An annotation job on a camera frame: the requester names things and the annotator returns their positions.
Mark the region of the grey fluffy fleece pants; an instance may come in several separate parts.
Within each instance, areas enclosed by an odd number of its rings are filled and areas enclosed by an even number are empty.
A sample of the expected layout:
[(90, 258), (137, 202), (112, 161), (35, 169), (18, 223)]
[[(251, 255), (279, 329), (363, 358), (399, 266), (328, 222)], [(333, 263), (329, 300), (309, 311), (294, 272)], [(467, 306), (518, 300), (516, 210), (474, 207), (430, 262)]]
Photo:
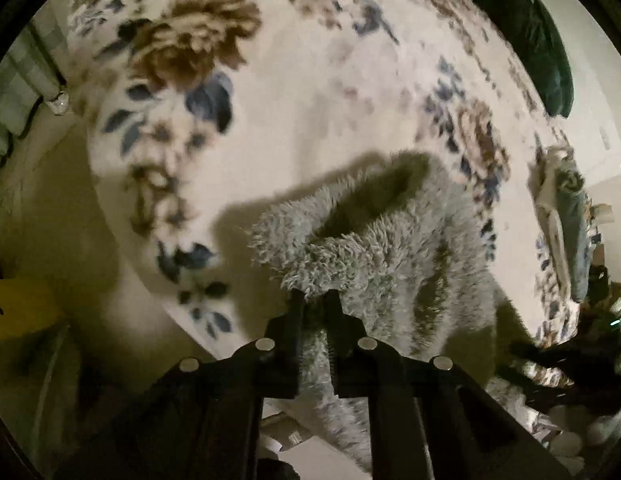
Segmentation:
[(370, 336), (403, 356), (448, 356), (520, 424), (522, 392), (497, 376), (523, 325), (489, 273), (468, 193), (434, 156), (404, 152), (271, 207), (254, 260), (286, 290), (339, 292)]

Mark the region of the grey green curtain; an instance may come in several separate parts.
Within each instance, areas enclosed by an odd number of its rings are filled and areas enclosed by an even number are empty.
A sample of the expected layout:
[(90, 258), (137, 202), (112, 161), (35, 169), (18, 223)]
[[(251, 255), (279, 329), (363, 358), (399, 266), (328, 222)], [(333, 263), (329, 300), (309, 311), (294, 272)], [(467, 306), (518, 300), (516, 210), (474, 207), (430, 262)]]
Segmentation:
[(67, 70), (64, 26), (53, 5), (46, 3), (0, 62), (0, 166), (13, 141), (30, 128), (36, 106), (60, 96)]

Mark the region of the floral bed blanket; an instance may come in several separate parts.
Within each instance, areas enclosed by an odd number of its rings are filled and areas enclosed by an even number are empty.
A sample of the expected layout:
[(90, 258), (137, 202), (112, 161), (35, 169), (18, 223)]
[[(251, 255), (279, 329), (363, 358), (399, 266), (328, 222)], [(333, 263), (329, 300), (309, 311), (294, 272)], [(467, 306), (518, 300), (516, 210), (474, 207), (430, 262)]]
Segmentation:
[(278, 308), (248, 247), (262, 212), (406, 151), (465, 188), (533, 338), (575, 334), (535, 207), (564, 117), (472, 0), (70, 0), (68, 48), (106, 222), (213, 356)]

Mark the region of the dark green duvet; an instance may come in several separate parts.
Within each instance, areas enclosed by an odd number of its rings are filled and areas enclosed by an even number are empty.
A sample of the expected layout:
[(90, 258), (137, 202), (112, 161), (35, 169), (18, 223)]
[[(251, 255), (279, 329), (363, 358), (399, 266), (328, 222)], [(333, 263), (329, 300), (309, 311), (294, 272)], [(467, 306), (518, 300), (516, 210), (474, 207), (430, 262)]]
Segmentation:
[(472, 0), (508, 40), (550, 116), (570, 116), (572, 70), (559, 30), (542, 0)]

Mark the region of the folded blue jeans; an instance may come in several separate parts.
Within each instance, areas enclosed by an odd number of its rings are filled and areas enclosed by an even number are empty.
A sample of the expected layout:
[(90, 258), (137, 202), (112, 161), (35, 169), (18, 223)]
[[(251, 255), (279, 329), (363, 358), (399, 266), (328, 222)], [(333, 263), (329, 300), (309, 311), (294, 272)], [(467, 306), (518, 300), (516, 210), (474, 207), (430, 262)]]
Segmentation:
[(585, 180), (572, 158), (556, 168), (556, 208), (559, 214), (565, 258), (568, 263), (571, 299), (580, 304), (587, 297), (591, 242), (586, 220)]

